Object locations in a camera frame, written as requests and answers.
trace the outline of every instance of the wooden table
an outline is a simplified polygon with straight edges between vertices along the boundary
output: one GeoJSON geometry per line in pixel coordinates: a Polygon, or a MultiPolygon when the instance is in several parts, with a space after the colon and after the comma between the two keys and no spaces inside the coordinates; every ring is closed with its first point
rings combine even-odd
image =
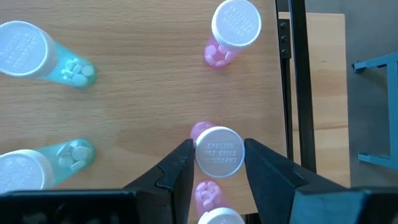
{"type": "MultiPolygon", "coordinates": [[[[281,19],[289,18],[280,13],[281,19]]],[[[307,13],[317,172],[350,186],[346,81],[345,18],[343,14],[307,13]]],[[[291,60],[294,159],[300,163],[299,125],[294,61],[291,60]]]]}
{"type": "MultiPolygon", "coordinates": [[[[191,127],[209,119],[285,154],[274,0],[255,44],[226,70],[203,62],[211,17],[221,1],[13,0],[0,22],[25,20],[91,60],[94,87],[0,77],[0,153],[88,138],[95,163],[60,189],[119,188],[158,163],[191,127]]],[[[195,183],[206,178],[195,172],[195,183]]],[[[220,182],[240,213],[256,208],[241,169],[220,182]]],[[[196,215],[191,213],[190,220],[196,215]]]]}

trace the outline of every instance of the blue metal stand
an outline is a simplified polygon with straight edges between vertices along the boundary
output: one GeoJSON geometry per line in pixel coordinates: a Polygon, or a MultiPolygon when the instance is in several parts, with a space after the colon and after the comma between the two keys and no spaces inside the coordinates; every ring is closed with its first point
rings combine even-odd
{"type": "Polygon", "coordinates": [[[355,62],[353,64],[356,73],[374,67],[387,67],[390,156],[359,153],[358,159],[363,162],[398,169],[398,53],[384,55],[363,62],[355,62]]]}

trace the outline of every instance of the gray floor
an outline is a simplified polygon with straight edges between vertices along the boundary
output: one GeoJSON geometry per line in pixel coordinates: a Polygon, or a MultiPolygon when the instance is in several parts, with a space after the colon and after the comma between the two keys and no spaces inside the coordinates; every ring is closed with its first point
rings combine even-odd
{"type": "MultiPolygon", "coordinates": [[[[358,151],[387,154],[389,125],[386,76],[383,68],[355,74],[351,64],[398,52],[398,1],[306,0],[307,12],[343,13],[346,16],[349,149],[351,185],[398,185],[398,170],[358,162],[358,151]]],[[[288,11],[286,0],[279,10],[288,11]]]]}

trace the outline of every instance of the translucent blue bottle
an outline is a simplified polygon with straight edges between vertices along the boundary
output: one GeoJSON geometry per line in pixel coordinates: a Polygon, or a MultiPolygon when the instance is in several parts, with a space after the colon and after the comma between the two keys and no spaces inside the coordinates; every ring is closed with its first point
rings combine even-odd
{"type": "Polygon", "coordinates": [[[36,149],[51,163],[55,185],[63,182],[94,161],[94,147],[84,139],[76,139],[61,144],[36,149]]]}
{"type": "Polygon", "coordinates": [[[5,153],[0,155],[0,194],[51,189],[90,166],[94,157],[93,146],[84,139],[5,153]]]}
{"type": "Polygon", "coordinates": [[[86,88],[94,84],[94,65],[28,22],[0,25],[0,72],[19,78],[86,88]]]}

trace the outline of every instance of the white bottle cap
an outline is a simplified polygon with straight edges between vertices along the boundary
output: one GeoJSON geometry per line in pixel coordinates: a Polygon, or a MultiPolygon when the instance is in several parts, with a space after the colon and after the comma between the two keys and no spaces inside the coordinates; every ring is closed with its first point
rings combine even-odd
{"type": "Polygon", "coordinates": [[[57,65],[53,39],[28,22],[0,25],[0,72],[13,77],[43,77],[57,65]]]}
{"type": "Polygon", "coordinates": [[[198,167],[213,178],[235,174],[244,161],[244,143],[232,129],[212,127],[196,141],[195,160],[198,167]]]}
{"type": "Polygon", "coordinates": [[[227,0],[217,7],[211,31],[220,45],[228,49],[243,49],[259,36],[261,16],[249,1],[227,0]]]}
{"type": "Polygon", "coordinates": [[[242,216],[231,208],[216,208],[205,212],[198,224],[244,224],[242,216]]]}
{"type": "Polygon", "coordinates": [[[0,194],[49,189],[54,182],[50,161],[35,150],[21,149],[0,156],[0,194]]]}

